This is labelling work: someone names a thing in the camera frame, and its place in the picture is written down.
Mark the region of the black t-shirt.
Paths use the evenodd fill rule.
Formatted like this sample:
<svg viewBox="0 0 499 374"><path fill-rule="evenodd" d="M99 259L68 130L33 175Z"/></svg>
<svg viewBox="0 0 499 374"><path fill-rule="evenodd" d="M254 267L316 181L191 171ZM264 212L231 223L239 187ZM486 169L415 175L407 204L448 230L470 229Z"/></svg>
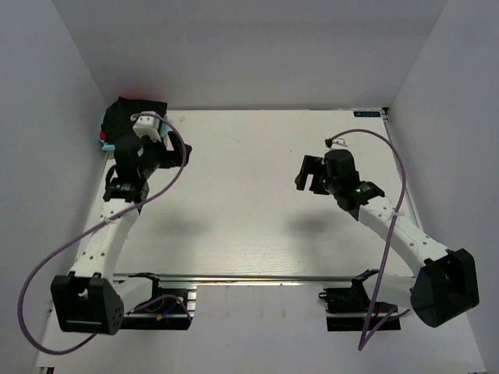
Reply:
<svg viewBox="0 0 499 374"><path fill-rule="evenodd" d="M168 104L163 101L149 101L140 99L129 99L119 97L115 103L106 109L101 131L105 132L107 139L101 141L106 144L113 144L121 136L133 132L133 122L130 116L144 111L153 111L159 115L165 115Z"/></svg>

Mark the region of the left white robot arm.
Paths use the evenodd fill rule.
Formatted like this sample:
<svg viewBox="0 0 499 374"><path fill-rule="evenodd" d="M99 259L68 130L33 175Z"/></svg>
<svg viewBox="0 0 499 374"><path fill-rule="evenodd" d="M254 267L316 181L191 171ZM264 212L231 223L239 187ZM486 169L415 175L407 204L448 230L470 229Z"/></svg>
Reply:
<svg viewBox="0 0 499 374"><path fill-rule="evenodd" d="M159 168L182 170L191 146L175 131L125 137L115 145L103 194L101 227L90 234L66 275L51 282L59 327L64 332L114 335L135 311L158 310L165 292L154 276L132 275L116 284L115 268L132 226L149 203L149 177Z"/></svg>

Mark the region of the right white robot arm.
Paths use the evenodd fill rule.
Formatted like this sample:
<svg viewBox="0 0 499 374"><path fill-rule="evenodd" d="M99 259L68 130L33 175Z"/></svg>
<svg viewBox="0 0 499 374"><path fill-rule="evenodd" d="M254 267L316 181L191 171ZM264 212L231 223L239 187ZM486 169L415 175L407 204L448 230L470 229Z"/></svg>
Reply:
<svg viewBox="0 0 499 374"><path fill-rule="evenodd" d="M338 206L371 229L412 271L387 274L376 287L378 270L367 270L348 288L325 288L319 294L331 313L364 312L375 305L412 310L427 326L438 327L480 303L476 263L465 249L451 250L410 220L398 216L384 191L363 181L348 150L333 149L323 157L306 155L295 179L298 190L331 195Z"/></svg>

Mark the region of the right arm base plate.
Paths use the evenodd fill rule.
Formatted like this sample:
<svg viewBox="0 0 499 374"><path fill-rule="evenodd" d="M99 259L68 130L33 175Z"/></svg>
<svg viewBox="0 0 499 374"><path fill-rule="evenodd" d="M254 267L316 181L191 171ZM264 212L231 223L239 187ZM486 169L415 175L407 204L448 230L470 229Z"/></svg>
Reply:
<svg viewBox="0 0 499 374"><path fill-rule="evenodd" d="M361 332L366 319L370 299L363 289L363 282L377 279L379 270L366 270L352 279L347 287L323 288L318 298L324 303L328 332ZM391 305L376 302L371 316L369 330L372 330L390 311ZM380 331L401 330L398 310L393 312Z"/></svg>

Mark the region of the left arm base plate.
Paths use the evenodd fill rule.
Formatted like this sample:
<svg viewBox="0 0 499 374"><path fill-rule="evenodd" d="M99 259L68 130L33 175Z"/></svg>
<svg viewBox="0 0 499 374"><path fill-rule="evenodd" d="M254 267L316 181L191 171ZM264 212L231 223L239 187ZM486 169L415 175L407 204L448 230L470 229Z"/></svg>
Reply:
<svg viewBox="0 0 499 374"><path fill-rule="evenodd" d="M122 330L190 328L196 307L196 285L155 273L116 277L112 285L125 308Z"/></svg>

